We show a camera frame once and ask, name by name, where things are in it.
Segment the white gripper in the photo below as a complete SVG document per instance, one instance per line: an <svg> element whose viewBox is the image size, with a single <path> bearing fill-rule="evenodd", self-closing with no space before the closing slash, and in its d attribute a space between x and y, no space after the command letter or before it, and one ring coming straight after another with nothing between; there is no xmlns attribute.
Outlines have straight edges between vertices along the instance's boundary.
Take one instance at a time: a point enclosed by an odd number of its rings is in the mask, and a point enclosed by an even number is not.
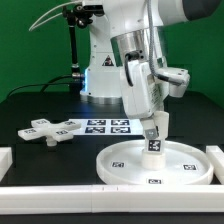
<svg viewBox="0 0 224 224"><path fill-rule="evenodd" d="M120 72L120 86L125 114L129 119L141 119L143 135L146 139L158 137L154 117L151 116L163 105L168 96L169 84L158 81L151 75L149 64L138 60L127 62L129 76Z"/></svg>

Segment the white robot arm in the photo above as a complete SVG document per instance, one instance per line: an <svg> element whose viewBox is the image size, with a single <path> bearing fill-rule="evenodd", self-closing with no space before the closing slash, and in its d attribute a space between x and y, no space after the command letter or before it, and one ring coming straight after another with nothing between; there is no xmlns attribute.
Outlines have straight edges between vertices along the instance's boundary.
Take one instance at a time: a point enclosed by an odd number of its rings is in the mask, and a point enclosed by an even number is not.
<svg viewBox="0 0 224 224"><path fill-rule="evenodd" d="M91 13L109 22L110 40L122 61L120 85L125 113L138 119L148 140L165 139L169 114L167 96L180 98L188 87L188 71L167 65L161 28L212 15L221 0L84 0Z"/></svg>

